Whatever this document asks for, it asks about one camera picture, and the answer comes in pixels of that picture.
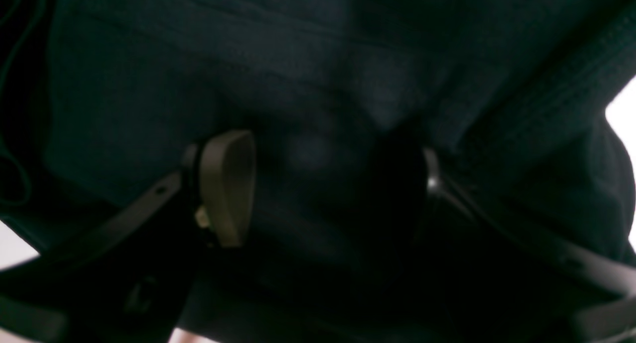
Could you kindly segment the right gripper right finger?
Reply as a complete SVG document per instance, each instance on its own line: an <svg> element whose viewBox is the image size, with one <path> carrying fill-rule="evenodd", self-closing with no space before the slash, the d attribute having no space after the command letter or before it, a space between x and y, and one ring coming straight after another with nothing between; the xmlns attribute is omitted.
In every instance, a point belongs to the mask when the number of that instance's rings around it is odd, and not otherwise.
<svg viewBox="0 0 636 343"><path fill-rule="evenodd" d="M404 268L466 343L633 343L635 268L550 232L408 134L378 175Z"/></svg>

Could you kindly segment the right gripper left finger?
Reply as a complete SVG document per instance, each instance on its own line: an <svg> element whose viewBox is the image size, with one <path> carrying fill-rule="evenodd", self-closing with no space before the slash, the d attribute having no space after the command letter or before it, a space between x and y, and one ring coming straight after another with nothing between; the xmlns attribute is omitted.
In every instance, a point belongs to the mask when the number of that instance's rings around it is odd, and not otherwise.
<svg viewBox="0 0 636 343"><path fill-rule="evenodd" d="M255 188L251 131L191 144L116 216L3 270L2 329L39 343L166 343L200 259L245 244Z"/></svg>

